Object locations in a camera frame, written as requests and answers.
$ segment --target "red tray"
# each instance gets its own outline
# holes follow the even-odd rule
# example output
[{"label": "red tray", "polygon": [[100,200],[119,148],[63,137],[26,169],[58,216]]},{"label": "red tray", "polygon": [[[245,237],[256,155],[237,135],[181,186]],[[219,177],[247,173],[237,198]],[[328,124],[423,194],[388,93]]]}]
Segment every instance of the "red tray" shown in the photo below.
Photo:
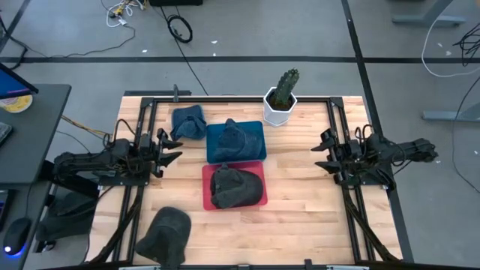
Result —
[{"label": "red tray", "polygon": [[[210,210],[222,210],[217,208],[212,203],[212,192],[210,191],[210,183],[212,182],[212,176],[216,169],[221,167],[221,164],[217,165],[205,165],[202,168],[202,188],[203,188],[203,208],[207,211]],[[262,199],[256,205],[242,206],[242,207],[251,207],[251,206],[264,206],[269,201],[267,197],[267,187],[265,185],[265,176],[263,175],[263,164],[261,161],[251,161],[251,162],[238,162],[238,163],[228,163],[228,167],[237,170],[244,170],[250,173],[254,173],[262,179],[263,184],[263,195]]]}]

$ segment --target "black desk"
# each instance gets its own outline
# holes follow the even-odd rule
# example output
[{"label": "black desk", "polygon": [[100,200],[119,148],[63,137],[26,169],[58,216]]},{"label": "black desk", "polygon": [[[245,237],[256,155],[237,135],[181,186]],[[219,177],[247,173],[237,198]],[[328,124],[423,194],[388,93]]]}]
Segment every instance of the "black desk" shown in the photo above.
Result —
[{"label": "black desk", "polygon": [[27,194],[28,217],[32,225],[24,251],[18,257],[7,256],[0,251],[0,269],[22,269],[33,242],[38,221],[41,218],[52,183],[37,181],[44,159],[55,134],[71,87],[69,85],[36,85],[39,94],[25,112],[10,114],[0,109],[0,122],[12,125],[14,133],[0,147],[0,189],[16,190],[4,228],[0,232],[0,244],[8,226],[26,214]]}]

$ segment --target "blue tray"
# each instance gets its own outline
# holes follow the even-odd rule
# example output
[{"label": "blue tray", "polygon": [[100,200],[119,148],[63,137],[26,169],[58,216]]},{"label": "blue tray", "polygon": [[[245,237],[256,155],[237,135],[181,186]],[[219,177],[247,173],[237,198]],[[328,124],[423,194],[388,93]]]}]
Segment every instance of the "blue tray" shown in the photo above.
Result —
[{"label": "blue tray", "polygon": [[245,160],[215,160],[214,153],[218,146],[218,138],[224,132],[225,124],[209,124],[207,126],[207,162],[210,164],[218,164],[222,162],[236,162],[236,161],[258,161],[265,160],[267,158],[267,149],[265,145],[265,136],[263,134],[263,124],[261,121],[247,121],[247,122],[237,122],[237,125],[244,128],[246,131],[253,132],[258,134],[262,138],[262,150],[258,158]]}]

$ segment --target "dark beanie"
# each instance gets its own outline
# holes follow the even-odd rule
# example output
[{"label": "dark beanie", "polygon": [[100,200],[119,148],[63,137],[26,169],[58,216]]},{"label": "dark beanie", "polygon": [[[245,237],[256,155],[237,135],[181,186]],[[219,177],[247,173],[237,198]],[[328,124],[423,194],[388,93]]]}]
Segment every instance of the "dark beanie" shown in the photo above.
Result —
[{"label": "dark beanie", "polygon": [[263,183],[252,172],[230,169],[226,163],[211,176],[211,203],[218,209],[256,205],[263,195]]},{"label": "dark beanie", "polygon": [[191,227],[191,220],[183,211],[163,207],[153,218],[145,237],[136,243],[135,251],[162,266],[176,269],[185,261]]},{"label": "dark beanie", "polygon": [[206,127],[200,105],[174,109],[172,112],[172,132],[170,136],[175,141],[181,137],[200,140],[206,135]]},{"label": "dark beanie", "polygon": [[256,160],[262,151],[262,138],[244,130],[231,118],[226,120],[225,130],[218,138],[214,153],[217,162]]}]

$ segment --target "computer mouse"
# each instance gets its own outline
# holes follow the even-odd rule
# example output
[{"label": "computer mouse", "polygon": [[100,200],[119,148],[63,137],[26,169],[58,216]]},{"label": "computer mouse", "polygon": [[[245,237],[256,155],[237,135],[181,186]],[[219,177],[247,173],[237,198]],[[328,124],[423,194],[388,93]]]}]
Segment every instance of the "computer mouse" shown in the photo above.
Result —
[{"label": "computer mouse", "polygon": [[3,238],[3,251],[8,255],[18,254],[27,240],[30,231],[30,219],[22,217],[15,220]]}]

